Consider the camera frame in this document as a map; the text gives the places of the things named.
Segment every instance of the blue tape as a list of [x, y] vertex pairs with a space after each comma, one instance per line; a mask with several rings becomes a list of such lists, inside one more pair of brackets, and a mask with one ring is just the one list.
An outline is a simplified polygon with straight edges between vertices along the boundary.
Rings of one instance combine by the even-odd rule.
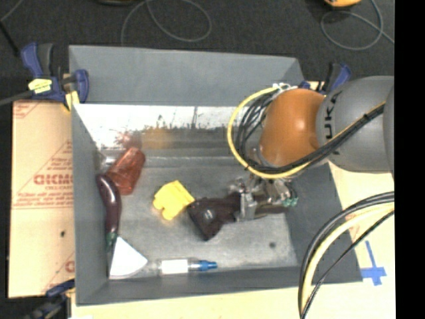
[[377, 264], [375, 262], [375, 258], [373, 257], [371, 244], [369, 241], [366, 241], [366, 248], [367, 252], [369, 253], [369, 258], [372, 262], [372, 267], [368, 268], [361, 268], [361, 276], [363, 279], [365, 278], [371, 278], [373, 281], [373, 286], [378, 286], [382, 284], [381, 277], [386, 276], [386, 272], [384, 267], [377, 267]]

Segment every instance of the black floor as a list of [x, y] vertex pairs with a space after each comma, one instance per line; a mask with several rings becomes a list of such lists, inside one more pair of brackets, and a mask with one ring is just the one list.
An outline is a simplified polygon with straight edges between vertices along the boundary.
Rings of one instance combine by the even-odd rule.
[[[328, 64], [334, 61], [347, 64], [352, 78], [394, 75], [394, 45], [387, 37], [394, 39], [395, 0], [373, 0], [375, 4], [363, 0], [351, 9], [377, 27], [381, 20], [384, 35], [376, 42], [379, 32], [352, 15], [333, 11], [322, 21], [330, 8], [320, 0], [191, 0], [211, 18], [210, 33], [208, 19], [193, 5], [151, 0], [149, 6], [155, 17], [175, 36], [195, 39], [206, 35], [195, 42], [181, 41], [161, 31], [146, 5], [130, 15], [135, 5], [108, 6], [95, 0], [23, 0], [8, 14], [19, 1], [0, 2], [0, 19], [11, 38], [19, 48], [32, 41], [54, 43], [52, 67], [60, 66], [63, 72], [68, 67], [69, 44], [98, 44], [292, 56], [299, 60], [303, 75], [309, 80], [325, 78]], [[322, 22], [328, 35], [340, 45], [325, 36]], [[354, 51], [341, 45], [365, 49]], [[29, 72], [0, 33], [0, 99], [26, 90], [28, 78]], [[7, 297], [10, 216], [10, 105], [0, 106], [0, 134], [0, 318], [19, 318], [43, 299], [3, 300]]]

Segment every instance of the yellow sponge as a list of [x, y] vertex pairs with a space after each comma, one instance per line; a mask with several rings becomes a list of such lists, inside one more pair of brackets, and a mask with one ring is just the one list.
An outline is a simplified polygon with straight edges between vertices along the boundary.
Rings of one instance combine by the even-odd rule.
[[163, 210], [163, 218], [169, 221], [194, 201], [193, 196], [176, 180], [161, 187], [155, 194], [153, 206]]

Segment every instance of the white triangle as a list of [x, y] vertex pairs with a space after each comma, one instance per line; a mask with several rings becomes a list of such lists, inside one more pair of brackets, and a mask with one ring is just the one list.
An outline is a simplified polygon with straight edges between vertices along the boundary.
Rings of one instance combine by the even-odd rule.
[[117, 237], [110, 269], [110, 279], [128, 278], [141, 270], [147, 259], [121, 237]]

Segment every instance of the yellow cable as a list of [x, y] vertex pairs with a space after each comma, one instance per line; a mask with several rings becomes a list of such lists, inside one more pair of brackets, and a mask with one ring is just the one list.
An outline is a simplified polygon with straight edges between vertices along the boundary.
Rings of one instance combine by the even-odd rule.
[[336, 228], [336, 230], [331, 232], [325, 240], [323, 240], [322, 244], [320, 244], [320, 246], [317, 248], [316, 252], [314, 253], [313, 257], [311, 258], [308, 264], [308, 267], [305, 270], [305, 278], [303, 282], [303, 293], [301, 295], [301, 305], [302, 305], [301, 310], [302, 311], [304, 311], [305, 305], [310, 295], [310, 292], [307, 291], [307, 288], [311, 286], [317, 265], [319, 264], [326, 250], [332, 245], [332, 243], [339, 236], [341, 236], [341, 234], [343, 234], [346, 230], [356, 225], [357, 223], [360, 223], [366, 218], [376, 214], [381, 214], [381, 217], [382, 217], [393, 210], [394, 210], [394, 203], [386, 203], [384, 205], [373, 206], [372, 209], [368, 211], [362, 211], [361, 214], [358, 214], [356, 217], [353, 217], [347, 220], [346, 222], [344, 222], [342, 225]]
[[[239, 112], [241, 111], [241, 109], [243, 109], [243, 107], [245, 107], [245, 105], [247, 105], [247, 103], [251, 102], [252, 100], [262, 96], [263, 94], [267, 94], [273, 91], [276, 91], [278, 88], [275, 87], [271, 87], [271, 88], [265, 88], [264, 90], [258, 91], [254, 94], [252, 94], [251, 96], [247, 97], [245, 100], [243, 100], [234, 110], [234, 112], [232, 113], [232, 116], [230, 117], [228, 126], [227, 126], [227, 142], [228, 142], [228, 146], [233, 154], [233, 156], [237, 159], [237, 161], [243, 166], [245, 167], [245, 169], [247, 169], [249, 172], [253, 173], [254, 175], [257, 175], [259, 177], [262, 177], [264, 179], [279, 179], [279, 178], [285, 178], [285, 177], [291, 177], [294, 174], [296, 174], [297, 172], [301, 171], [302, 169], [304, 169], [310, 162], [307, 161], [306, 163], [303, 163], [297, 167], [292, 168], [291, 170], [282, 172], [282, 173], [264, 173], [261, 171], [258, 171], [257, 169], [254, 169], [251, 165], [249, 165], [237, 152], [236, 148], [234, 147], [233, 144], [233, 135], [232, 135], [232, 130], [233, 130], [233, 123], [237, 117], [237, 115], [239, 114]], [[382, 105], [384, 105], [385, 102], [382, 102], [378, 105], [376, 105], [374, 108], [372, 108], [371, 110], [369, 110], [370, 113], [373, 110], [380, 108]], [[347, 128], [349, 128], [352, 124], [350, 124], [349, 126], [347, 126], [344, 130], [340, 131], [337, 135], [335, 135], [332, 140], [328, 141], [332, 142], [334, 140], [336, 140], [339, 136], [341, 136], [346, 130]]]

